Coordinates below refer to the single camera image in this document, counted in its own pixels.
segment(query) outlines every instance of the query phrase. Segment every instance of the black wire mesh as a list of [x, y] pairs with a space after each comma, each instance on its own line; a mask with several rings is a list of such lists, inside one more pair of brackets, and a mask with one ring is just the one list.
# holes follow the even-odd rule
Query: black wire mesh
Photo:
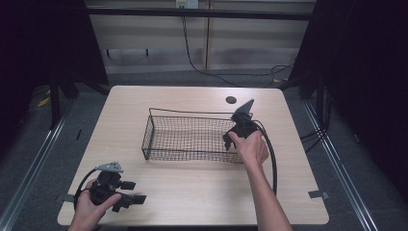
[[150, 114], [141, 148], [144, 159], [241, 163], [235, 149], [226, 151], [222, 138], [234, 125], [231, 119]]

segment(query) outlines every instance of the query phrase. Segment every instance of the light wooden tabletop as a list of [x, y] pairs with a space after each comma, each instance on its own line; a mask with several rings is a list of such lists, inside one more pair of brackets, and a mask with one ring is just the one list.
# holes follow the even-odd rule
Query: light wooden tabletop
[[[228, 104], [226, 97], [237, 98]], [[237, 88], [114, 87], [78, 167], [70, 194], [95, 166], [119, 161], [121, 180], [147, 195], [143, 205], [108, 211], [102, 225], [254, 225], [255, 209], [243, 165], [216, 161], [145, 161], [141, 152], [149, 108], [234, 113], [249, 99], [268, 132], [277, 161], [277, 197], [291, 224], [324, 224], [329, 218], [282, 91]], [[272, 183], [270, 159], [264, 170]], [[96, 171], [89, 179], [96, 178]], [[58, 222], [68, 225], [73, 206], [65, 202]]]

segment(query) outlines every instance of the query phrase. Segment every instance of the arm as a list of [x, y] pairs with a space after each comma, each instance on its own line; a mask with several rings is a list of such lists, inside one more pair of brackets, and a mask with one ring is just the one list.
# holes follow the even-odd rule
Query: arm
[[279, 201], [264, 174], [262, 162], [268, 158], [268, 149], [262, 139], [262, 133], [252, 133], [246, 140], [234, 132], [228, 134], [238, 149], [248, 174], [249, 184], [255, 203], [258, 229], [267, 230], [292, 230]]
[[[92, 186], [93, 181], [87, 183], [86, 189]], [[85, 190], [78, 197], [78, 204], [72, 219], [69, 231], [91, 231], [98, 224], [99, 220], [105, 215], [106, 211], [114, 206], [121, 198], [120, 194], [114, 194], [109, 197], [103, 204], [94, 205], [90, 201], [90, 193]]]

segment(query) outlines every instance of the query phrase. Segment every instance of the wall outlet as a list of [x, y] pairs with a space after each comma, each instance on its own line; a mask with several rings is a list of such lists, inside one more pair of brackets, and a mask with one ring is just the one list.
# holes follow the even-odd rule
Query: wall outlet
[[187, 1], [188, 0], [176, 0], [176, 8], [177, 9], [186, 9], [187, 8]]
[[188, 9], [198, 9], [198, 0], [187, 0]]

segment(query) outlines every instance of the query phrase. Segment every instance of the black horizontal bar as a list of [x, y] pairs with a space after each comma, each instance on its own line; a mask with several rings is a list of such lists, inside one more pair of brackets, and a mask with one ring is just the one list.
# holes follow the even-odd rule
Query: black horizontal bar
[[185, 17], [222, 17], [222, 18], [253, 18], [307, 21], [313, 18], [311, 13], [276, 13], [222, 11], [173, 8], [112, 8], [112, 7], [42, 7], [48, 13], [86, 13], [100, 15], [145, 15], [145, 16], [185, 16]]

